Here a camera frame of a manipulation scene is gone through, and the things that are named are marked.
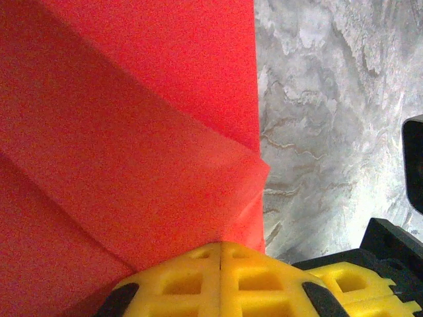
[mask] yellow plastic grid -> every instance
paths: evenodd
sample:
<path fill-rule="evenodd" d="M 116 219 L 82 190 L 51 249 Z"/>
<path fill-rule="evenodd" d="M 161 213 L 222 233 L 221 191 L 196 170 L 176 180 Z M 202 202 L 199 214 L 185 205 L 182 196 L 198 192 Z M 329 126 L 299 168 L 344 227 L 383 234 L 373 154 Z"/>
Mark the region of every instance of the yellow plastic grid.
<path fill-rule="evenodd" d="M 213 243 L 135 274 L 124 317 L 319 317 L 304 282 L 327 287 L 351 317 L 413 317 L 371 270 L 342 262 L 309 271 L 232 242 Z"/>

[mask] marble surface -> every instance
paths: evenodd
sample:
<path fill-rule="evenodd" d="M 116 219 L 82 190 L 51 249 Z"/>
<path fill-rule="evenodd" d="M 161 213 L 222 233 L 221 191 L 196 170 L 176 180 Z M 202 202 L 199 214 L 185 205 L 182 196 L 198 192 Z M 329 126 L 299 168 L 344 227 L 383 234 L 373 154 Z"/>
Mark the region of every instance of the marble surface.
<path fill-rule="evenodd" d="M 423 113 L 423 0 L 256 0 L 267 253 L 360 245 L 370 217 L 423 240 L 402 122 Z"/>

